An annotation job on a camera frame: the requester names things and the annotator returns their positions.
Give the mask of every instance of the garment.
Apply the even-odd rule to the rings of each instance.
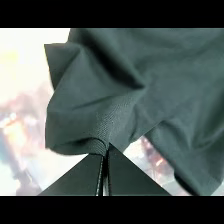
[[[224,177],[224,29],[71,29],[45,45],[46,147],[123,151],[145,135],[199,195]]]

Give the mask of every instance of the green cloth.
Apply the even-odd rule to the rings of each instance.
[[[142,135],[199,195],[224,177],[224,29],[71,29],[46,45],[46,146],[123,151]]]

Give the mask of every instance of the blurred background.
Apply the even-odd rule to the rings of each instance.
[[[0,29],[0,195],[38,195],[86,156],[62,156],[44,147],[53,94],[44,44],[66,42],[69,30]],[[188,195],[146,138],[125,155],[170,194]],[[223,194],[221,186],[214,195]]]

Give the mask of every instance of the cloth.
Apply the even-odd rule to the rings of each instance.
[[[145,135],[198,195],[224,177],[224,29],[71,29],[45,46],[46,147],[123,151]]]

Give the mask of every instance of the fabric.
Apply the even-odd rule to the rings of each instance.
[[[71,29],[46,45],[46,147],[123,151],[145,135],[199,195],[224,177],[224,29]]]

